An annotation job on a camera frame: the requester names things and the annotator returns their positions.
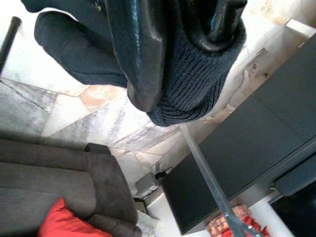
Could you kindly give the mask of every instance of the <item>dark knit sleeve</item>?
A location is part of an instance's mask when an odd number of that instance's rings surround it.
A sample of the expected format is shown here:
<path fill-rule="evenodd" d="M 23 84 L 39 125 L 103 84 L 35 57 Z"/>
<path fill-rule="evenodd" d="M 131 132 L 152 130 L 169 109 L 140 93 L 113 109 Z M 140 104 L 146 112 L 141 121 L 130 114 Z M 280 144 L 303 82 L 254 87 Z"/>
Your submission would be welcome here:
<path fill-rule="evenodd" d="M 160 126 L 196 120 L 211 111 L 246 38 L 240 23 L 229 48 L 223 52 L 204 52 L 186 35 L 178 1 L 171 2 L 162 97 L 148 113 Z"/>

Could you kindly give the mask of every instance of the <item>red pillow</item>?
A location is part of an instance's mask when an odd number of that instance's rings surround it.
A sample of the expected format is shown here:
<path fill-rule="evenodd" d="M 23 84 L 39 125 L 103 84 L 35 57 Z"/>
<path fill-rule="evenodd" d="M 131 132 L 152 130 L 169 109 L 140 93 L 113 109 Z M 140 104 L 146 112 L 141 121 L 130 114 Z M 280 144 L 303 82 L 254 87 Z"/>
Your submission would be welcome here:
<path fill-rule="evenodd" d="M 37 237 L 113 237 L 80 220 L 66 208 L 63 198 L 50 209 Z"/>

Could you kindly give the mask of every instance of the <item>floor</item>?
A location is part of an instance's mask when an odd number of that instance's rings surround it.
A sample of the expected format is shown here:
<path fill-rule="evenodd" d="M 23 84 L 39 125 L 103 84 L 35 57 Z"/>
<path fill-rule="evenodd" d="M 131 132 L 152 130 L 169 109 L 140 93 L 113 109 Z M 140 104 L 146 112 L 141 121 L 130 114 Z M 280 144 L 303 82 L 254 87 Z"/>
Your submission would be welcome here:
<path fill-rule="evenodd" d="M 249 0 L 242 15 L 247 40 L 220 99 L 205 117 L 188 123 L 200 142 L 269 78 L 307 39 L 286 29 L 289 19 L 316 26 L 314 0 Z M 23 24 L 1 76 L 1 138 L 82 150 L 88 142 L 110 147 L 132 194 L 148 172 L 176 166 L 189 149 L 177 125 L 159 127 L 129 102 L 126 90 L 83 85 L 68 75 L 33 37 L 37 14 L 19 0 L 0 8 L 0 43 L 10 18 Z"/>

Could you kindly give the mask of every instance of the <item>black cabinet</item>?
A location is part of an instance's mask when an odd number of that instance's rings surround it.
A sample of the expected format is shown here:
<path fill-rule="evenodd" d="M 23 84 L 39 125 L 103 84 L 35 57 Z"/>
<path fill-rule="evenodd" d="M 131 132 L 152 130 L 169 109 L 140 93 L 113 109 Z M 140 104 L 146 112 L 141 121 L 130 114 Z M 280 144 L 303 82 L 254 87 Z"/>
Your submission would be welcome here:
<path fill-rule="evenodd" d="M 226 196 L 253 204 L 275 178 L 315 151 L 315 135 L 316 36 L 199 147 Z M 199 223 L 205 228 L 217 206 L 191 154 L 162 186 L 183 234 L 198 231 L 193 227 Z"/>

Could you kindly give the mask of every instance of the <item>gray sofa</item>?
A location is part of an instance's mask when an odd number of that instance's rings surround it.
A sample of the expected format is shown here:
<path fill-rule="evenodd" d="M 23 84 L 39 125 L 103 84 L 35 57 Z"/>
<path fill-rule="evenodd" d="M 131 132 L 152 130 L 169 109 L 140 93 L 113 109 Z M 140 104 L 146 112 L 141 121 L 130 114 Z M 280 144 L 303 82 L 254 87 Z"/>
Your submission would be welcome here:
<path fill-rule="evenodd" d="M 89 144 L 87 150 L 0 140 L 0 236 L 35 236 L 60 197 L 98 229 L 118 237 L 141 236 L 115 157 L 104 146 Z"/>

